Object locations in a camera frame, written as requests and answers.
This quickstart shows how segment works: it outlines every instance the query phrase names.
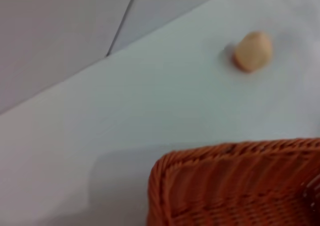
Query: white table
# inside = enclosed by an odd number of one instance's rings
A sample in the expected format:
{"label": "white table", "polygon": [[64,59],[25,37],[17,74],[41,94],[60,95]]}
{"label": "white table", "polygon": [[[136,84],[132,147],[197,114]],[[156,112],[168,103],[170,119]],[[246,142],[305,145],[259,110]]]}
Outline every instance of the white table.
{"label": "white table", "polygon": [[[252,30],[273,63],[224,48]],[[1,225],[143,225],[173,148],[320,136],[320,0],[211,0],[0,117]]]}

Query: wicker basket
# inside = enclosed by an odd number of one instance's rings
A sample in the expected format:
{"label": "wicker basket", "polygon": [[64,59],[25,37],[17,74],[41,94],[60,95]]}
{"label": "wicker basket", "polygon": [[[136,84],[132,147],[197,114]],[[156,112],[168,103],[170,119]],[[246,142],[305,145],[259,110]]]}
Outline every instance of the wicker basket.
{"label": "wicker basket", "polygon": [[149,226],[320,225],[320,139],[174,151],[148,185]]}

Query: small round bun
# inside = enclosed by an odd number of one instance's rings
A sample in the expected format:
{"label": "small round bun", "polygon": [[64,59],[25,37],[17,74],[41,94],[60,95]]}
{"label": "small round bun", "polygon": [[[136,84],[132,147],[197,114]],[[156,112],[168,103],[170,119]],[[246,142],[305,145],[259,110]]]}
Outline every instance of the small round bun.
{"label": "small round bun", "polygon": [[264,32],[251,32],[237,45],[233,59],[245,72],[253,72],[265,66],[273,57],[270,37]]}

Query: orange wicker basket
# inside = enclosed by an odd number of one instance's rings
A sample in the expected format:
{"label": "orange wicker basket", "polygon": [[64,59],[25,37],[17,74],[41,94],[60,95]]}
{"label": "orange wicker basket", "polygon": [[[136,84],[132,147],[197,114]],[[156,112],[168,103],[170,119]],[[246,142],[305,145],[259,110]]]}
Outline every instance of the orange wicker basket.
{"label": "orange wicker basket", "polygon": [[174,151],[148,185],[149,226],[320,225],[320,139]]}

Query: woven texture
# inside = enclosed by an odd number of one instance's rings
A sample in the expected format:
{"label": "woven texture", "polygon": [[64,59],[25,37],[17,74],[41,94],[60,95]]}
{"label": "woven texture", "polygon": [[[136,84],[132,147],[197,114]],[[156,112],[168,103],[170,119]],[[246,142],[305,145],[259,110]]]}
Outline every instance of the woven texture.
{"label": "woven texture", "polygon": [[148,226],[320,225],[320,139],[174,151],[148,185]]}

